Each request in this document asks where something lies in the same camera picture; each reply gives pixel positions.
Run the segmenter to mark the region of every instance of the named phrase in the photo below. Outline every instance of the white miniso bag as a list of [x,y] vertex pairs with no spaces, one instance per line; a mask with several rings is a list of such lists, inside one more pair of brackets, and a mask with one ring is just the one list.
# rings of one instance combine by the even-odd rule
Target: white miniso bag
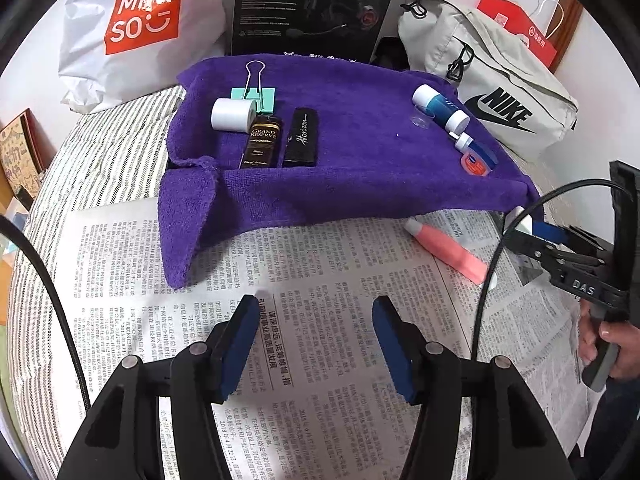
[[[501,143],[529,162],[574,126],[578,103],[517,38],[456,0],[420,0],[426,14],[405,12],[398,33],[412,70],[447,78],[465,43],[458,98]],[[462,61],[470,58],[467,51]]]
[[67,0],[58,73],[64,104],[98,112],[176,84],[223,56],[222,0]]

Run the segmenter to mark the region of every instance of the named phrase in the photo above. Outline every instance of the pink tube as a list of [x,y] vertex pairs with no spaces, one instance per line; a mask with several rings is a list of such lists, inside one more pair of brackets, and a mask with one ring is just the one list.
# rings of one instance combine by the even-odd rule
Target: pink tube
[[[404,228],[437,259],[456,269],[477,286],[482,286],[486,277],[487,264],[473,256],[453,238],[438,231],[435,227],[421,224],[414,218],[409,218]],[[494,273],[491,277],[489,290],[492,290],[497,283],[498,277]]]

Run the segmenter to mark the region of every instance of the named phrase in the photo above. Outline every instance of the purple towel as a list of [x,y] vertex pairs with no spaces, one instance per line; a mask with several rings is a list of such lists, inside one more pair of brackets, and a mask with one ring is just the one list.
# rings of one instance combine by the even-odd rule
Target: purple towel
[[[280,161],[294,108],[318,111],[316,167],[238,170],[247,135],[212,129],[214,101],[244,86],[244,66],[252,59],[266,64],[263,86],[276,88],[275,113],[284,121]],[[507,212],[538,197],[475,118],[466,131],[499,162],[486,177],[465,173],[461,154],[439,126],[411,123],[412,94],[423,83],[465,109],[437,76],[263,54],[206,59],[178,81],[187,94],[169,127],[173,168],[162,178],[158,201],[162,262],[172,287],[187,283],[198,250],[252,229],[447,208]]]

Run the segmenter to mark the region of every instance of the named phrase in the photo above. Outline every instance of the human hand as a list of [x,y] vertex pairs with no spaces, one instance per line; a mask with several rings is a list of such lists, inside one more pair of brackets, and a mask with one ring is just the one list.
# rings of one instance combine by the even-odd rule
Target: human hand
[[[590,304],[587,300],[580,300],[580,341],[578,355],[587,365],[591,363],[598,351],[596,350],[596,332],[593,329]],[[640,330],[631,323],[600,324],[600,337],[609,343],[620,346],[620,353],[615,364],[611,367],[609,376],[615,379],[635,379],[640,377]]]

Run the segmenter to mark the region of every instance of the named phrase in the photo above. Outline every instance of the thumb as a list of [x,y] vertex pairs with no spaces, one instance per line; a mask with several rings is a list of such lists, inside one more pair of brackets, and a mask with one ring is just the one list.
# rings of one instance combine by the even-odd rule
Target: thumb
[[604,341],[615,343],[622,348],[640,346],[640,330],[631,323],[608,323],[603,321],[600,324],[599,332]]

